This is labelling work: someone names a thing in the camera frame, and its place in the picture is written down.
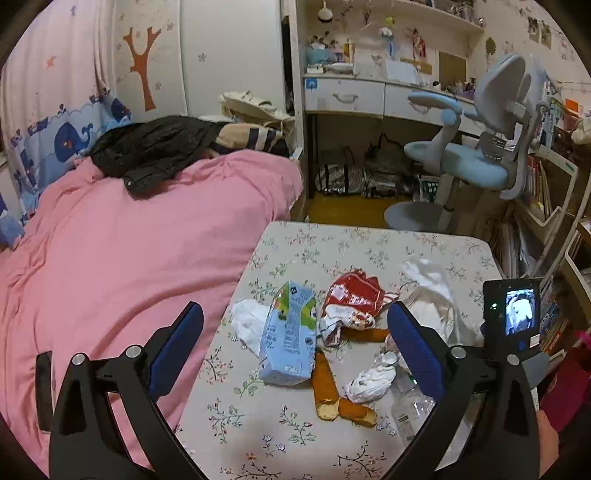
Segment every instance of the wooden floor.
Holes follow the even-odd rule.
[[[359,195],[324,196],[316,193],[313,199],[308,200],[308,214],[310,223],[388,228],[384,221],[384,211],[390,205],[405,200],[368,199]]]

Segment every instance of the black jacket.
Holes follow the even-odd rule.
[[[167,116],[110,130],[89,155],[105,176],[122,178],[130,194],[144,196],[199,160],[223,127],[188,116]]]

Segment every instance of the pink blanket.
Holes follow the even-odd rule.
[[[199,161],[147,200],[133,200],[121,180],[102,179],[90,159],[45,191],[21,245],[0,265],[0,413],[45,472],[49,435],[37,426],[35,357],[53,351],[57,398],[75,353],[118,356],[197,301],[203,334],[158,402],[176,425],[265,227],[287,219],[301,191],[295,164],[252,151]],[[121,402],[113,407],[132,456],[145,462]]]

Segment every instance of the milk carton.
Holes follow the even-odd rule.
[[[306,381],[314,368],[316,296],[288,282],[273,301],[262,333],[260,378],[275,385]]]

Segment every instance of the plastic bottle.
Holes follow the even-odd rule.
[[[408,447],[427,420],[436,402],[423,394],[414,377],[402,368],[397,368],[392,390],[395,397],[392,413],[398,424],[400,438],[402,438],[404,446]],[[450,446],[437,467],[438,469],[457,461],[469,435],[470,427],[466,420],[462,419]]]
[[[408,446],[427,420],[435,401],[421,392],[417,381],[402,369],[398,369],[394,389],[395,403],[392,408],[398,431],[405,446]]]

